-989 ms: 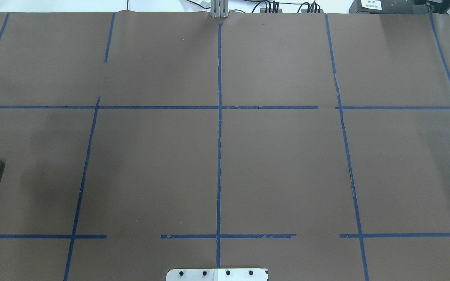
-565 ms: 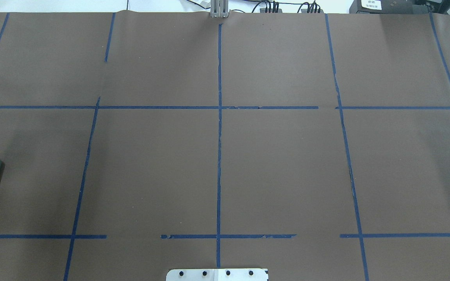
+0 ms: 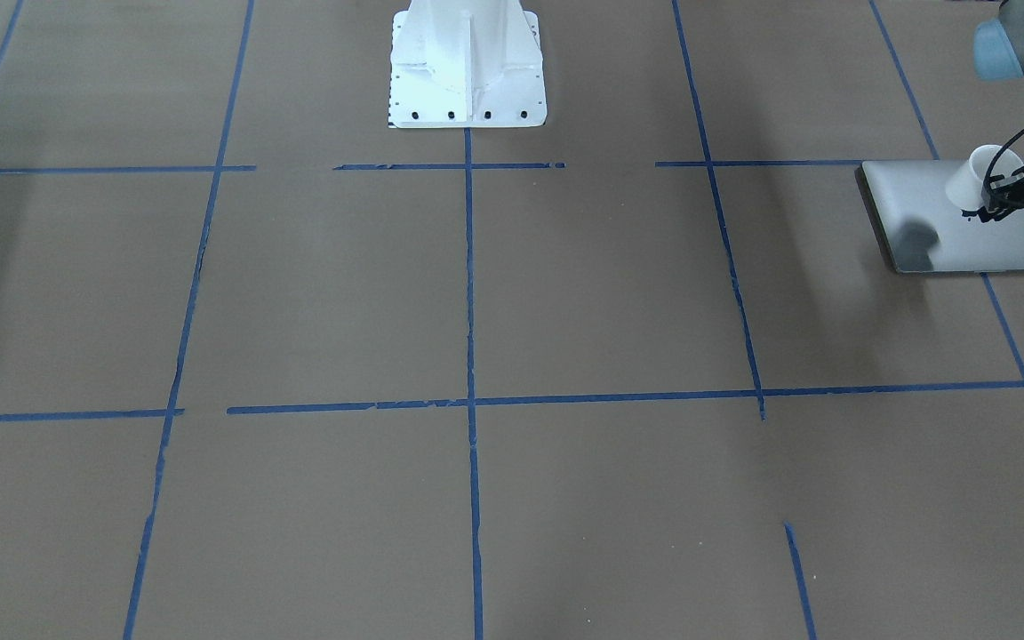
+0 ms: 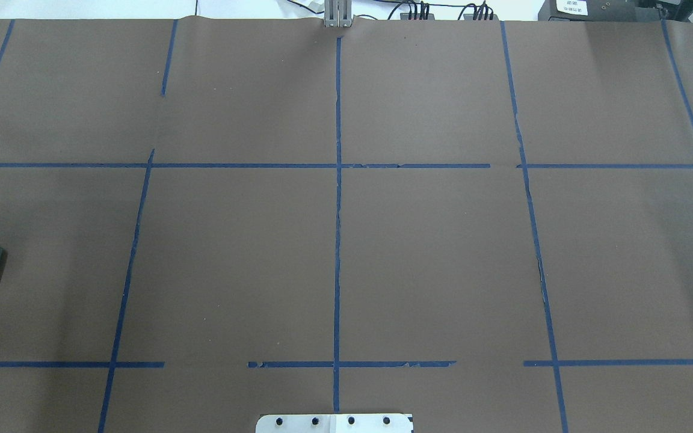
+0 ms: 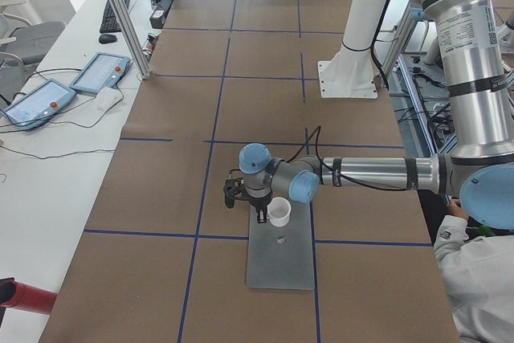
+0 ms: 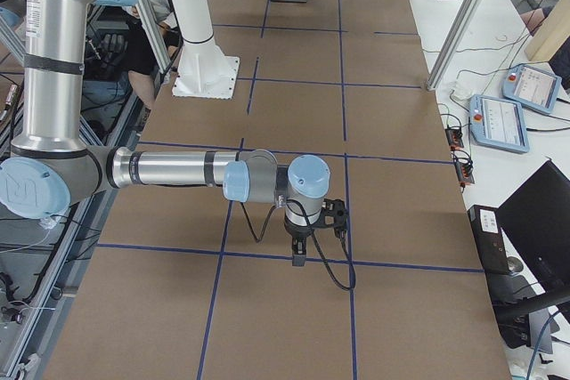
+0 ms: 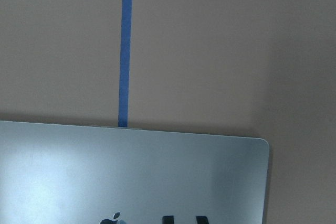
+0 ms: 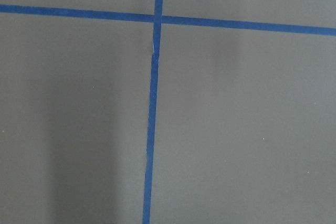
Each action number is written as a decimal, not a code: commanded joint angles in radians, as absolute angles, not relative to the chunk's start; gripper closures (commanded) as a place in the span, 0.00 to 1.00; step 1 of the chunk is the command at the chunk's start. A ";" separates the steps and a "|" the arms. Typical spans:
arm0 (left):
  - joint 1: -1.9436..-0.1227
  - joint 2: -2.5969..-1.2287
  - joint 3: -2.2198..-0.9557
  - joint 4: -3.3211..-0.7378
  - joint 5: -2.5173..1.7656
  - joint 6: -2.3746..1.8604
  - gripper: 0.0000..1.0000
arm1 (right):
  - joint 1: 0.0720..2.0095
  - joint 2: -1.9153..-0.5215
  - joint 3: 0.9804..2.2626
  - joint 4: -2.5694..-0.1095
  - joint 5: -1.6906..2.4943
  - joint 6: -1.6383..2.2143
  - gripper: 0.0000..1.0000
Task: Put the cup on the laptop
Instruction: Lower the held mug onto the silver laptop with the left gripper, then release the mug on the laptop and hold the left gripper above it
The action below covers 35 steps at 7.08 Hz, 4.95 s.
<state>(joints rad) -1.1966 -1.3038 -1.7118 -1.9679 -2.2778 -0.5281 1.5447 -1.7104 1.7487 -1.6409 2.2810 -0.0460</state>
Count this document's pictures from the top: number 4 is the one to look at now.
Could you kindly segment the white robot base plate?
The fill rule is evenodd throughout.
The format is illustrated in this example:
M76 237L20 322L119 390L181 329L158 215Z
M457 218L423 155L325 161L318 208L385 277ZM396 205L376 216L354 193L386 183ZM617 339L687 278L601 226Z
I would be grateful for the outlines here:
M402 413L267 414L256 432L413 432L412 416Z

